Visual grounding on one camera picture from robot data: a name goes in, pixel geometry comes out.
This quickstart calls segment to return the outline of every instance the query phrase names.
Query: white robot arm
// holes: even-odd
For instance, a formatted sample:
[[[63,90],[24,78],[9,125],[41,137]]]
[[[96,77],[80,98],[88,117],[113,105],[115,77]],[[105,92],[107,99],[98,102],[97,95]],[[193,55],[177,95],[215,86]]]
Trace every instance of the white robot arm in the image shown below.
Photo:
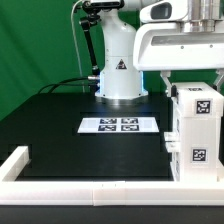
[[[82,8],[88,17],[96,17],[98,21],[101,18],[104,33],[105,67],[99,74],[100,89],[95,94],[98,101],[130,104],[147,96],[148,93],[143,88],[142,72],[133,66],[136,30],[119,19],[118,9],[139,10],[156,2],[157,0],[83,1]]]

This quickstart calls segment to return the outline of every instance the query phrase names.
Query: wall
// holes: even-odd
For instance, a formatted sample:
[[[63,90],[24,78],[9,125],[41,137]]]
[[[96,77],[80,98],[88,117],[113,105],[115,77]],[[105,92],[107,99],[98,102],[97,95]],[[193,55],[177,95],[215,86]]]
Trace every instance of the wall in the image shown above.
[[[44,85],[78,77],[77,55],[70,13],[73,0],[2,0],[0,4],[0,119]],[[82,58],[83,74],[91,72],[88,52],[78,19],[74,20]],[[120,17],[138,27],[138,13]],[[104,66],[103,35],[100,26],[91,30],[100,68]],[[173,72],[173,81],[203,80],[212,83],[215,71]],[[147,72],[146,89],[164,91],[158,72]],[[82,91],[62,87],[58,91]]]

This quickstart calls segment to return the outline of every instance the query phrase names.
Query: black tabletop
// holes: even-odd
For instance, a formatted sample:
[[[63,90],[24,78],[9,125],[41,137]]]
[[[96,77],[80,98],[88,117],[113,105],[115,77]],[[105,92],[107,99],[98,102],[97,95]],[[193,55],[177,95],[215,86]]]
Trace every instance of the black tabletop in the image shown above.
[[[147,103],[129,106],[96,103],[89,94],[35,95],[0,122],[0,162],[16,146],[28,145],[31,162],[19,181],[172,181],[163,138],[164,131],[172,128],[171,108],[170,100],[160,94],[150,95]],[[77,133],[87,117],[155,117],[160,132]],[[222,223],[224,208],[0,206],[0,218],[2,223],[207,224]]]

